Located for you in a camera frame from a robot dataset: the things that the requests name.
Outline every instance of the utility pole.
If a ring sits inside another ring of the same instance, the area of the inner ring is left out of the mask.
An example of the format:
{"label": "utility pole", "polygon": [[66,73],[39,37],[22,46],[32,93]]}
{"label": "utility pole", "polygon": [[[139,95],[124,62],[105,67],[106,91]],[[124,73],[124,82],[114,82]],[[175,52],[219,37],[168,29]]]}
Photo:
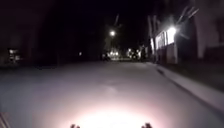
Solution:
{"label": "utility pole", "polygon": [[158,54],[156,52],[156,23],[157,23],[157,18],[156,15],[154,15],[153,17],[148,16],[148,25],[149,25],[149,37],[150,37],[150,42],[151,42],[151,38],[152,41],[151,43],[153,43],[153,53],[154,53],[154,58],[153,61],[157,62],[158,61]]}

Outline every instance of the road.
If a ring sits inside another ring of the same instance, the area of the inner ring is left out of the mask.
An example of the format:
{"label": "road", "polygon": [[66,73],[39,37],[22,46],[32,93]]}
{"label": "road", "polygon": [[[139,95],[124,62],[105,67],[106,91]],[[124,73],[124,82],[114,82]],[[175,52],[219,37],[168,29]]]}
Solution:
{"label": "road", "polygon": [[24,69],[0,78],[11,128],[223,128],[207,107],[143,63]]}

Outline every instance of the street light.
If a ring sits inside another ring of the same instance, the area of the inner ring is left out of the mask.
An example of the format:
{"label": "street light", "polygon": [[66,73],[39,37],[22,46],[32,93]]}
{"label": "street light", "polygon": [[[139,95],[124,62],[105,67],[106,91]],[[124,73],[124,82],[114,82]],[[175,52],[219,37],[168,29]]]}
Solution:
{"label": "street light", "polygon": [[110,36],[114,37],[116,35],[116,32],[114,30],[110,31]]}

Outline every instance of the street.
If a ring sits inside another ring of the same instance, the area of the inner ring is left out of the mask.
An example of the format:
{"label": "street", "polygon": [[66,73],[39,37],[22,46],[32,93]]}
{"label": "street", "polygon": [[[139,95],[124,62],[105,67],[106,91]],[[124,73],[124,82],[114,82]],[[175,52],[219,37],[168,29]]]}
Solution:
{"label": "street", "polygon": [[223,128],[223,122],[152,64],[99,62],[24,69],[0,78],[11,128]]}

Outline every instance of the night sky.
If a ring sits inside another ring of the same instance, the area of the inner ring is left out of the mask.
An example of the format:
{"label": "night sky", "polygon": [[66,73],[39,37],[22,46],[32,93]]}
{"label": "night sky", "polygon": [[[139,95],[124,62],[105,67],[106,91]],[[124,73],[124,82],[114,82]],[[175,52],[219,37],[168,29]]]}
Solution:
{"label": "night sky", "polygon": [[[28,41],[20,42],[29,43],[20,45],[33,47],[32,58],[56,61],[74,58],[80,51],[86,57],[98,56],[109,33],[107,26],[114,24],[118,14],[118,25],[122,25],[116,36],[119,47],[136,47],[145,41],[147,15],[153,13],[156,3],[154,0],[10,0],[1,3],[0,22],[3,29],[15,31],[9,33],[10,38],[13,34],[26,36],[23,40]],[[34,33],[35,41],[29,41],[33,35],[27,33]]]}

